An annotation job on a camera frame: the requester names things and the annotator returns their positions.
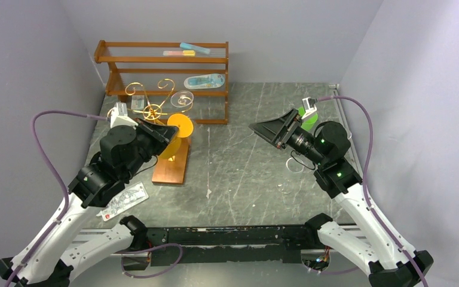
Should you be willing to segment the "green plastic wine glass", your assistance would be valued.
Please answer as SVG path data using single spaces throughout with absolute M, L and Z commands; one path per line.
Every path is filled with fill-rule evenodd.
M 305 114 L 305 109 L 303 106 L 298 108 L 298 113 L 300 116 L 303 116 Z M 319 117 L 318 113 L 314 113 L 312 117 L 306 120 L 303 120 L 301 124 L 301 128 L 308 132 L 311 132 L 315 124 L 317 123 L 318 117 Z

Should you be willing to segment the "orange plastic wine glass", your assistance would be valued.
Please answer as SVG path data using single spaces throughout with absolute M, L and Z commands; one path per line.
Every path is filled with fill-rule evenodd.
M 171 115 L 167 120 L 167 125 L 169 127 L 177 127 L 178 130 L 167 148 L 158 156 L 158 158 L 165 160 L 174 157 L 180 149 L 182 140 L 190 137 L 194 131 L 192 120 L 185 114 L 178 113 Z

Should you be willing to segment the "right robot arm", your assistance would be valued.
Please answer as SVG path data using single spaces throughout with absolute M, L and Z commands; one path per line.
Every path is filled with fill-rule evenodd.
M 321 273 L 329 251 L 334 249 L 366 274 L 371 286 L 426 286 L 432 256 L 404 240 L 374 204 L 362 177 L 345 158 L 351 147 L 345 127 L 325 121 L 310 133 L 301 124 L 298 111 L 291 109 L 279 118 L 252 123 L 249 128 L 272 146 L 290 147 L 310 160 L 318 186 L 350 215 L 368 241 L 362 242 L 320 213 L 305 223 L 304 239 L 312 248 L 324 245 L 325 257 L 313 261 L 309 269 Z

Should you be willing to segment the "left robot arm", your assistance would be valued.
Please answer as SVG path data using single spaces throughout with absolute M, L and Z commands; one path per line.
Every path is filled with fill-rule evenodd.
M 12 258 L 0 259 L 7 286 L 68 286 L 81 273 L 111 254 L 150 247 L 148 230 L 134 216 L 123 218 L 107 233 L 71 247 L 84 224 L 125 190 L 142 164 L 160 155 L 176 139 L 176 126 L 149 122 L 111 128 L 100 152 L 69 184 L 62 204 L 39 235 Z

